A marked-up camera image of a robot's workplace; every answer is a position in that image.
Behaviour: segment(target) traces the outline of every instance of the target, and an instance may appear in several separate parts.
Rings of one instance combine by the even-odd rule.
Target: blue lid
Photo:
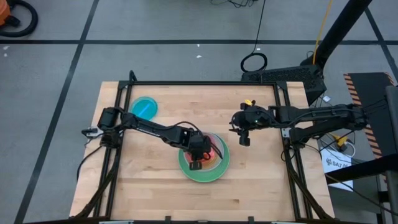
[[[148,96],[140,97],[132,103],[130,113],[150,121],[157,112],[157,103],[154,99]]]

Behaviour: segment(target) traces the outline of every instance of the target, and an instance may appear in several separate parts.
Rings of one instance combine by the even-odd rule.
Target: yellow cable
[[[313,65],[315,65],[315,56],[317,56],[317,48],[318,48],[319,39],[321,39],[321,35],[322,35],[322,31],[323,31],[323,26],[325,25],[326,18],[327,18],[328,15],[329,15],[329,11],[330,11],[332,2],[333,2],[333,0],[330,0],[330,1],[329,1],[328,9],[326,10],[326,14],[325,14],[325,16],[324,16],[324,18],[323,18],[322,25],[321,25],[321,29],[319,30],[319,34],[318,34],[318,37],[317,37],[317,42],[315,43],[315,50],[313,51],[313,58],[312,58],[312,64],[313,64]]]

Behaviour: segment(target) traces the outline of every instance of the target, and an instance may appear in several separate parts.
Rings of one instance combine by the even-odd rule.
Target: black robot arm
[[[230,131],[240,135],[239,143],[243,146],[250,146],[249,131],[255,129],[290,128],[290,143],[303,144],[310,138],[322,137],[341,128],[355,131],[367,125],[363,109],[352,104],[307,109],[270,106],[266,110],[252,101],[250,104],[241,103],[241,110],[233,115]],[[315,124],[308,128],[294,127],[304,121],[315,121]]]
[[[121,123],[113,126],[120,114]],[[104,131],[100,145],[105,147],[118,147],[120,134],[126,129],[134,129],[142,133],[161,138],[164,143],[172,147],[182,149],[191,155],[191,170],[201,169],[201,160],[210,158],[211,148],[222,158],[220,151],[211,143],[208,136],[197,129],[178,126],[180,122],[172,126],[163,126],[152,121],[137,117],[132,113],[123,113],[119,108],[105,108],[98,121],[98,127]]]

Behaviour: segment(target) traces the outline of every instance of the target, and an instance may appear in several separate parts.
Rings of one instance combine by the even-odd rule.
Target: wooden table
[[[117,85],[117,82],[102,83],[93,126],[103,108],[114,105]],[[292,106],[308,107],[302,83],[288,83],[288,90]],[[244,100],[256,100],[257,105],[265,108],[275,105],[273,87],[133,86],[131,102],[140,96],[150,96],[158,103],[159,110],[153,120],[156,123],[171,125],[190,121],[202,131],[221,136],[230,149],[231,160],[220,179],[197,183],[180,170],[178,149],[148,134],[126,131],[113,220],[164,220],[166,215],[171,215],[172,220],[246,221],[248,216],[254,216],[255,221],[294,220],[286,166],[280,159],[280,130],[250,132],[250,147],[240,146],[238,135],[228,131],[232,115],[239,111]],[[99,140],[92,141],[85,155],[96,149],[98,143]],[[308,144],[317,147],[315,140]],[[301,152],[308,189],[333,216],[320,156],[309,147]],[[104,150],[99,151],[81,168],[70,215],[77,214],[98,188],[103,157]],[[302,205],[302,196],[298,192]],[[300,210],[304,217],[304,206],[300,206]]]

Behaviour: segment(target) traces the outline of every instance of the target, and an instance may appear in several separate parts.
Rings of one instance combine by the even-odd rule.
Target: yellow component
[[[247,104],[247,105],[249,105],[249,106],[252,106],[252,105],[253,105],[253,104],[251,103],[250,100],[244,100],[244,103]]]
[[[344,137],[340,137],[338,135],[332,134],[331,135],[334,137],[334,139],[336,140],[336,144],[338,147],[341,147],[344,145],[344,143],[347,141],[348,136],[344,136]]]
[[[321,25],[321,29],[319,30],[319,34],[318,34],[318,37],[317,37],[317,42],[315,43],[315,50],[313,51],[313,58],[312,58],[312,64],[313,64],[313,65],[315,65],[315,56],[317,56],[317,48],[318,48],[319,39],[321,39],[321,35],[322,35],[322,31],[323,31],[323,26],[325,25],[326,18],[327,18],[328,15],[329,15],[329,11],[330,11],[332,2],[333,2],[333,0],[330,0],[330,1],[329,1],[328,9],[326,10],[326,14],[325,14],[325,16],[324,16],[324,18],[323,18],[322,25]]]

